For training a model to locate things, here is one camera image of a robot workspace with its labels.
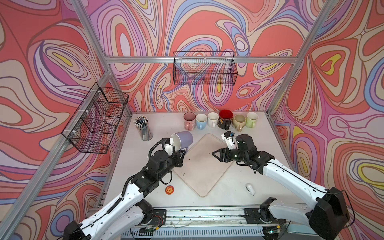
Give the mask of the purple mug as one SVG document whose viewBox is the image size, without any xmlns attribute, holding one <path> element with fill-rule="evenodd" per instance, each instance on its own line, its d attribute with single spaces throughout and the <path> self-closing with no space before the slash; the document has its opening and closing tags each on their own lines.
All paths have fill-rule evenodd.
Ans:
<svg viewBox="0 0 384 240">
<path fill-rule="evenodd" d="M 187 149 L 193 143 L 193 135 L 188 131 L 178 132 L 171 135 L 170 142 L 176 151 Z"/>
</svg>

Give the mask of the pink patterned mug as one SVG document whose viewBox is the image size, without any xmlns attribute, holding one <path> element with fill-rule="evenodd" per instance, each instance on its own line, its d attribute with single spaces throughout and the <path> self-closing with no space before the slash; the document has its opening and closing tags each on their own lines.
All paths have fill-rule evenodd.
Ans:
<svg viewBox="0 0 384 240">
<path fill-rule="evenodd" d="M 193 112 L 187 112 L 183 116 L 184 118 L 184 128 L 187 131 L 192 131 L 196 127 L 196 115 Z"/>
</svg>

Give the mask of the light blue mug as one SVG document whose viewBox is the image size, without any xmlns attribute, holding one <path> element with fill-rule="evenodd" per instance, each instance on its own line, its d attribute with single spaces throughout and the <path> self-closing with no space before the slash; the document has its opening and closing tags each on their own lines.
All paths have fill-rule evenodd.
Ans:
<svg viewBox="0 0 384 240">
<path fill-rule="evenodd" d="M 205 114 L 198 114 L 196 116 L 196 126 L 199 130 L 203 130 L 207 126 L 208 116 Z"/>
</svg>

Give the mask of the cream round mug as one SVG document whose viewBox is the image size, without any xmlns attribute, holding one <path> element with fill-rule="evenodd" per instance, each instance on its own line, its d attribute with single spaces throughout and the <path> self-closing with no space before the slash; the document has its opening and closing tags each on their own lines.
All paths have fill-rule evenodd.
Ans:
<svg viewBox="0 0 384 240">
<path fill-rule="evenodd" d="M 232 119 L 232 125 L 234 129 L 241 132 L 246 125 L 246 117 L 243 115 L 235 115 Z"/>
</svg>

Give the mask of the white mug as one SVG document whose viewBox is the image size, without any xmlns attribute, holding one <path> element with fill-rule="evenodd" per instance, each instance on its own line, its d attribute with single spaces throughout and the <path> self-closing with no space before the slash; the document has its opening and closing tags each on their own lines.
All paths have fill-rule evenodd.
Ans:
<svg viewBox="0 0 384 240">
<path fill-rule="evenodd" d="M 208 117 L 207 119 L 208 127 L 215 128 L 218 124 L 219 114 L 215 112 L 211 112 L 207 115 L 207 117 Z"/>
</svg>

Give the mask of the black mug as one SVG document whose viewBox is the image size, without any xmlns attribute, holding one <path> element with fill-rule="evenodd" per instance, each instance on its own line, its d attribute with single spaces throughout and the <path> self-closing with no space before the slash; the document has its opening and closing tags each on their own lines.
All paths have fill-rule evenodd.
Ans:
<svg viewBox="0 0 384 240">
<path fill-rule="evenodd" d="M 219 112 L 218 127 L 220 129 L 228 131 L 231 126 L 233 117 L 234 117 L 234 114 L 232 111 L 221 110 Z"/>
</svg>

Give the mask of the light green mug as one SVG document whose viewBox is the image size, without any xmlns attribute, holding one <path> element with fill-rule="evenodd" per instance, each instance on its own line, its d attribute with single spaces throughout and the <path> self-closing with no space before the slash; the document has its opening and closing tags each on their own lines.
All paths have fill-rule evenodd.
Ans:
<svg viewBox="0 0 384 240">
<path fill-rule="evenodd" d="M 259 115 L 257 113 L 248 112 L 246 117 L 246 127 L 254 128 L 258 119 L 259 119 Z"/>
</svg>

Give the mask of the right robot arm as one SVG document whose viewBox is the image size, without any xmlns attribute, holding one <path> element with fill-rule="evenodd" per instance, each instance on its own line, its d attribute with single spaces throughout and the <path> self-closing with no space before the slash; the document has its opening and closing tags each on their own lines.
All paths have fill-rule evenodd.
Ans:
<svg viewBox="0 0 384 240">
<path fill-rule="evenodd" d="M 254 216 L 263 223 L 288 220 L 309 226 L 324 240 L 334 240 L 350 220 L 346 205 L 348 197 L 335 187 L 327 189 L 290 170 L 273 155 L 259 151 L 251 136 L 235 136 L 228 131 L 222 135 L 227 147 L 216 150 L 213 157 L 222 163 L 236 162 L 254 173 L 265 175 L 284 186 L 304 203 L 277 203 L 276 198 L 265 200 Z"/>
</svg>

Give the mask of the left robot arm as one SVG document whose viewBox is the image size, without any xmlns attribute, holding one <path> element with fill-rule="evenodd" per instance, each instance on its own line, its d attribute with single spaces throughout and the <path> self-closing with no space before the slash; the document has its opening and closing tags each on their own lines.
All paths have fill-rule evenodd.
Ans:
<svg viewBox="0 0 384 240">
<path fill-rule="evenodd" d="M 185 154 L 186 150 L 174 151 L 171 155 L 165 150 L 156 151 L 141 171 L 128 178 L 120 195 L 81 223 L 70 222 L 60 238 L 113 240 L 128 228 L 150 222 L 153 207 L 145 197 L 159 186 L 162 178 L 173 168 L 183 166 Z"/>
</svg>

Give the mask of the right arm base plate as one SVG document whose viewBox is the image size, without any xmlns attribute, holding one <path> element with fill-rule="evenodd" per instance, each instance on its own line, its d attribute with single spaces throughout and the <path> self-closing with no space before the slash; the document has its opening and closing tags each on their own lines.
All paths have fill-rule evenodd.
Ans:
<svg viewBox="0 0 384 240">
<path fill-rule="evenodd" d="M 245 208 L 244 214 L 241 217 L 246 219 L 247 224 L 278 224 L 283 225 L 287 221 L 284 219 L 277 219 L 272 216 L 268 209 L 260 208 Z"/>
</svg>

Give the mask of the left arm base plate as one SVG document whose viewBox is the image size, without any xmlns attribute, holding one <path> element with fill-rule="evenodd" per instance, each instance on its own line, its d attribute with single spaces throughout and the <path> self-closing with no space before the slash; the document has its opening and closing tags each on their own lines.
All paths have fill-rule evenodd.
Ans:
<svg viewBox="0 0 384 240">
<path fill-rule="evenodd" d="M 154 209 L 144 214 L 144 218 L 140 226 L 152 226 L 161 227 L 166 223 L 167 210 L 166 209 Z"/>
</svg>

